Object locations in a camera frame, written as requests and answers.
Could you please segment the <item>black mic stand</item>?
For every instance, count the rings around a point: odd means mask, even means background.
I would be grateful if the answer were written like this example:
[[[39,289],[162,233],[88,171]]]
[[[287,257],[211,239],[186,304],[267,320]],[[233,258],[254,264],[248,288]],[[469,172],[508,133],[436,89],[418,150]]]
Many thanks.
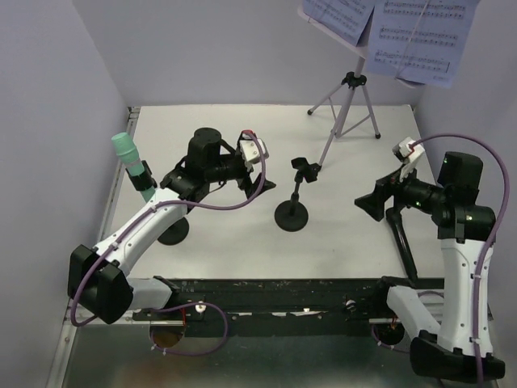
[[[309,220],[308,210],[300,202],[300,186],[303,182],[316,182],[322,167],[318,163],[309,163],[305,157],[294,158],[291,164],[292,168],[296,170],[295,187],[290,199],[283,201],[276,207],[274,219],[280,229],[287,232],[297,232],[302,230]]]
[[[153,197],[158,185],[147,162],[138,158],[135,162],[130,163],[125,170],[135,190],[141,194],[145,202],[148,202]],[[189,229],[187,219],[181,218],[161,234],[158,241],[166,246],[177,245],[187,237]]]

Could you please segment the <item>black microphone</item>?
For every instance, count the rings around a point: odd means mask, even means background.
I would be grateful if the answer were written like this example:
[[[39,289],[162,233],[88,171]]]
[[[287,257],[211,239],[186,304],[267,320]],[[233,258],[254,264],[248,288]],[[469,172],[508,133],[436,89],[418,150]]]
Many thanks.
[[[418,279],[418,271],[404,227],[403,230],[392,230],[392,232],[407,278],[414,283]]]

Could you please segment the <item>green microphone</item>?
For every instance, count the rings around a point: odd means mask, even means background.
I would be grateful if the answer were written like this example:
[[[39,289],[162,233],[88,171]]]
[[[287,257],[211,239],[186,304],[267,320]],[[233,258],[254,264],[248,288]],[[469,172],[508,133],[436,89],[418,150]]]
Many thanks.
[[[117,133],[111,138],[116,156],[123,164],[130,181],[145,202],[152,199],[157,184],[146,161],[142,161],[133,139],[127,133]]]

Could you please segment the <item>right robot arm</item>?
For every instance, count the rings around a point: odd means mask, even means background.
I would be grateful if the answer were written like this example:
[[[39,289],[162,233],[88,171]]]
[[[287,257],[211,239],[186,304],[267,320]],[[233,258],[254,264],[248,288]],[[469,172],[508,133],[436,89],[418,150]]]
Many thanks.
[[[396,153],[401,166],[376,181],[355,205],[374,220],[387,215],[385,202],[431,215],[444,262],[443,312],[437,321],[419,298],[413,281],[385,279],[372,295],[380,316],[395,313],[411,339],[410,363],[419,376],[463,383],[504,377],[504,361],[494,356],[488,332],[487,280],[496,224],[492,208],[478,205],[482,160],[461,152],[444,156],[437,184],[418,179],[422,152]]]

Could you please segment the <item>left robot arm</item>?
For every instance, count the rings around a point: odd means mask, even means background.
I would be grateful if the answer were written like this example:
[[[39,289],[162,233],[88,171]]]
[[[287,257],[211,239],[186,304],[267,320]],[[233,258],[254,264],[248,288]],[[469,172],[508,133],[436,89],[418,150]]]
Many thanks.
[[[76,327],[90,323],[89,319],[78,321],[79,306],[106,324],[114,323],[129,310],[139,309],[152,310],[162,319],[173,318],[178,313],[179,300],[171,286],[158,278],[130,278],[137,261],[157,240],[166,244],[182,242],[189,231],[186,216],[195,207],[219,209],[203,202],[212,184],[236,181],[246,194],[241,207],[275,187],[265,171],[260,171],[257,179],[250,177],[254,165],[264,166],[269,156],[266,143],[251,130],[241,131],[232,147],[218,130],[197,129],[188,143],[187,154],[160,183],[154,180],[127,133],[118,133],[111,141],[145,205],[92,248],[80,245],[72,252],[69,319]]]

